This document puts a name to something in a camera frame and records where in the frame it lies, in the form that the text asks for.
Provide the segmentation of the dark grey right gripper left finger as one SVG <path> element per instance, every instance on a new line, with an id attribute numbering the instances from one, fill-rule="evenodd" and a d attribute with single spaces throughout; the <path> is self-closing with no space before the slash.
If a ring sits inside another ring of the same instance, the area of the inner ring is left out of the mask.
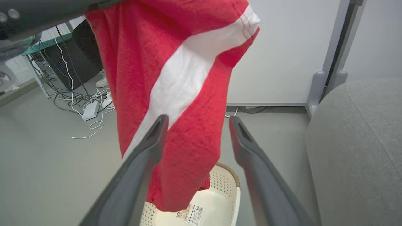
<path id="1" fill-rule="evenodd" d="M 157 117 L 80 223 L 81 226 L 139 226 L 152 173 L 162 159 L 169 117 Z"/>

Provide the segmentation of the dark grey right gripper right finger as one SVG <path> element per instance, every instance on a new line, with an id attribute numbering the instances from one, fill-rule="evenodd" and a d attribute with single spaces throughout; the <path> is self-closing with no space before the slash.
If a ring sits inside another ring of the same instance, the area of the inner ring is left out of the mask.
<path id="1" fill-rule="evenodd" d="M 258 226 L 313 226 L 297 197 L 257 144 L 241 119 L 230 117 L 236 162 L 245 172 Z"/>

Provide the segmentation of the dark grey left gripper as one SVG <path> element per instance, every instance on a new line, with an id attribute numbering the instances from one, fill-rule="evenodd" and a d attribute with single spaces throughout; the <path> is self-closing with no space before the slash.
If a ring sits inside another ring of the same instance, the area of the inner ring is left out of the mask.
<path id="1" fill-rule="evenodd" d="M 107 8 L 122 0 L 42 0 L 41 31 L 84 15 L 89 11 Z M 1 12 L 1 62 L 26 51 L 39 40 L 38 6 L 34 0 L 2 0 Z"/>

